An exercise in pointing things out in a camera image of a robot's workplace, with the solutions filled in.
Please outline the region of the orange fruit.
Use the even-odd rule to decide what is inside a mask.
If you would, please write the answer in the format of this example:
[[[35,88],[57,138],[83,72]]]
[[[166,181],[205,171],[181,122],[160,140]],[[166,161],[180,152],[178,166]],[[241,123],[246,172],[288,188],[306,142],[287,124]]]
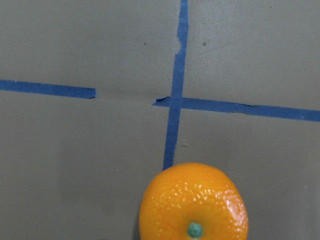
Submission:
[[[249,220],[231,179],[202,163],[182,163],[148,185],[139,210],[142,240],[246,240]]]

